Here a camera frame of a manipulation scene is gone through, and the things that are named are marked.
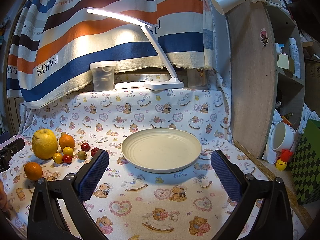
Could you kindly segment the dark red textured fruit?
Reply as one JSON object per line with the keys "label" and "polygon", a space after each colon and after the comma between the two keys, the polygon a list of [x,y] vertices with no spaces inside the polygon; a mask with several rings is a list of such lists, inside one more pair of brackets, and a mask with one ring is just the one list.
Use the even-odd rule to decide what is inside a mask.
{"label": "dark red textured fruit", "polygon": [[94,157],[96,153],[99,151],[99,148],[95,147],[91,150],[91,156]]}

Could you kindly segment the yellow cherry tomato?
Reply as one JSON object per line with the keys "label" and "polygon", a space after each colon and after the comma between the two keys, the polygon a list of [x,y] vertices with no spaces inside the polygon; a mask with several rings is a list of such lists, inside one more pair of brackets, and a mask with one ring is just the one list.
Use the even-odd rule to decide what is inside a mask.
{"label": "yellow cherry tomato", "polygon": [[72,157],[74,150],[71,147],[67,146],[67,147],[63,148],[62,152],[64,155],[68,155],[68,156]]}
{"label": "yellow cherry tomato", "polygon": [[53,155],[53,161],[54,161],[56,164],[61,164],[61,163],[63,163],[63,155],[62,155],[60,152],[56,152],[56,153]]}

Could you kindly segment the red cherry tomato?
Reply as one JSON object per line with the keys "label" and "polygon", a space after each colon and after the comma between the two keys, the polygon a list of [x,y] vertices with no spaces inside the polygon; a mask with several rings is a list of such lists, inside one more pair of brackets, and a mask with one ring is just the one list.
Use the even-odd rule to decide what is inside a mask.
{"label": "red cherry tomato", "polygon": [[72,163],[72,157],[70,155],[64,154],[62,156],[62,161],[65,164],[71,164]]}

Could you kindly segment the large yellow grapefruit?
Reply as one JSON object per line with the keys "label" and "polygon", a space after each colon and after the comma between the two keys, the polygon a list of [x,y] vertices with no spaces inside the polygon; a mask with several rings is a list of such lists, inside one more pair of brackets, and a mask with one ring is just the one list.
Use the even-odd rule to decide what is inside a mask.
{"label": "large yellow grapefruit", "polygon": [[48,160],[57,152],[57,138],[52,130],[40,129],[33,134],[31,146],[36,157]]}

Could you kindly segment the red small fruit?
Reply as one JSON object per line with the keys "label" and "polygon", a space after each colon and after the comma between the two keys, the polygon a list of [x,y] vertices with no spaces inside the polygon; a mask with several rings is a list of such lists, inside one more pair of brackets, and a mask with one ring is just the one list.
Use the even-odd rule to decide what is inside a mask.
{"label": "red small fruit", "polygon": [[83,143],[81,144],[81,150],[82,150],[82,151],[85,151],[85,152],[88,152],[88,151],[90,150],[90,145],[89,145],[89,143],[83,142]]}

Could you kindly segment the red yellow toy figure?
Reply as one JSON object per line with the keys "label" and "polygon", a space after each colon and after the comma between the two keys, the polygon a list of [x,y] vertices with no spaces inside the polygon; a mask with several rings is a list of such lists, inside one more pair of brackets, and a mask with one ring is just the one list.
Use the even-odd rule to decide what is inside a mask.
{"label": "red yellow toy figure", "polygon": [[293,152],[291,152],[288,149],[282,149],[280,157],[277,159],[276,162],[276,168],[280,171],[285,170],[292,156]]}

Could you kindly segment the green checkered box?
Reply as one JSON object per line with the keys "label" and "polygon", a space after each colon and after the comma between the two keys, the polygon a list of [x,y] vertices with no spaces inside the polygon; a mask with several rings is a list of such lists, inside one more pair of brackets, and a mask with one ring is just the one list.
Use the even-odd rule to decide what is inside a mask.
{"label": "green checkered box", "polygon": [[319,121],[309,119],[290,163],[298,205],[319,200]]}

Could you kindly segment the white mug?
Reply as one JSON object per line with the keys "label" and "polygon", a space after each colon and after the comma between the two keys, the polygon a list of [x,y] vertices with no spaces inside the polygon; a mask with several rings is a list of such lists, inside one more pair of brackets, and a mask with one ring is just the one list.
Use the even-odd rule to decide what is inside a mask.
{"label": "white mug", "polygon": [[295,130],[286,123],[280,122],[276,124],[270,139],[270,146],[272,150],[281,152],[282,150],[289,150],[295,140]]}

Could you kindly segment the white LED desk lamp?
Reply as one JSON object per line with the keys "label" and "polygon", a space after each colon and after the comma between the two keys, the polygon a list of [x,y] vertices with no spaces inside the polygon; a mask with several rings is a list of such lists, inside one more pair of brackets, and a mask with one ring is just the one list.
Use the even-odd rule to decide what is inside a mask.
{"label": "white LED desk lamp", "polygon": [[164,66],[166,67],[167,71],[169,72],[171,78],[168,81],[139,81],[139,82],[123,82],[114,85],[115,89],[129,89],[129,88],[139,88],[144,87],[146,89],[159,91],[159,90],[169,90],[169,89],[180,89],[184,87],[184,83],[178,79],[177,73],[175,72],[171,62],[169,61],[166,53],[163,51],[162,47],[160,46],[159,42],[157,41],[156,37],[153,35],[151,29],[154,26],[151,23],[145,22],[143,20],[139,20],[137,18],[106,11],[103,9],[98,8],[88,8],[87,12],[89,14],[100,15],[104,17],[114,18],[120,21],[125,21],[127,23],[135,24],[141,27],[141,30],[148,38],[149,42],[153,46],[154,50],[159,55],[159,58],[163,62]]}

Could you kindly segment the white spray bottle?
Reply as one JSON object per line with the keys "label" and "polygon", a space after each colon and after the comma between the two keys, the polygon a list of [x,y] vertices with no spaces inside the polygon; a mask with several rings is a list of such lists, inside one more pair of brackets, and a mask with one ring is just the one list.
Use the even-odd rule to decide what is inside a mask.
{"label": "white spray bottle", "polygon": [[290,57],[293,59],[294,65],[295,65],[294,76],[296,76],[298,79],[300,79],[301,73],[300,73],[299,50],[297,47],[296,40],[293,37],[289,38],[289,52],[290,52]]}

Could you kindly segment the cream round plate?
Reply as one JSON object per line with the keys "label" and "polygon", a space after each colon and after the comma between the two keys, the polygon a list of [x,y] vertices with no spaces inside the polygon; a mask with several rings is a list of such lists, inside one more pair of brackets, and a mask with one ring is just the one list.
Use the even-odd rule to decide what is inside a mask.
{"label": "cream round plate", "polygon": [[157,174],[192,165],[202,147],[192,134],[172,128],[150,128],[129,135],[121,144],[123,157],[136,168]]}

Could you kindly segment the small green-brown fruit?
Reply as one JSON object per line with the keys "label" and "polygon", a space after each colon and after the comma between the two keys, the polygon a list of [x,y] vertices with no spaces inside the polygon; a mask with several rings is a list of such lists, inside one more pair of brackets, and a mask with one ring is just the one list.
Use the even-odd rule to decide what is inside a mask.
{"label": "small green-brown fruit", "polygon": [[80,150],[78,153],[77,153],[77,156],[78,156],[78,159],[80,160],[86,160],[87,159],[87,153],[83,150]]}

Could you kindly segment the orange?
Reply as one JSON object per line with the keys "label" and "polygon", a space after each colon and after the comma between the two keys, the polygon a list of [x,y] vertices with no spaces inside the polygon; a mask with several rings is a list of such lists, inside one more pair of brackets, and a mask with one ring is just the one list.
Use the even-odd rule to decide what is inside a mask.
{"label": "orange", "polygon": [[38,163],[29,162],[24,166],[24,173],[29,180],[37,181],[43,177],[43,170]]}
{"label": "orange", "polygon": [[59,139],[60,148],[63,150],[65,147],[69,147],[71,149],[75,148],[75,140],[71,135],[63,134]]}

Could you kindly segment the translucent plastic container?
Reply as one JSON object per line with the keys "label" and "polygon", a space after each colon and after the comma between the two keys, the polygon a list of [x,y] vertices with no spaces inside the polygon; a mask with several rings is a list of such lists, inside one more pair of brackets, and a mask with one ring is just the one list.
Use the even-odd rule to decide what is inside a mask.
{"label": "translucent plastic container", "polygon": [[114,69],[116,66],[116,61],[100,61],[89,65],[96,92],[114,89]]}

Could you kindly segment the striped Paris fabric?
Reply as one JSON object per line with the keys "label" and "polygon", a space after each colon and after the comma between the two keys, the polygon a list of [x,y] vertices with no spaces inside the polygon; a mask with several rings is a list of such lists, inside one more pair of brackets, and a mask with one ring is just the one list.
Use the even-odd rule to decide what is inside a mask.
{"label": "striped Paris fabric", "polygon": [[93,62],[115,61],[116,72],[164,66],[139,26],[90,14],[88,8],[151,23],[175,67],[215,66],[208,0],[27,0],[10,44],[9,98],[41,108],[89,84]]}

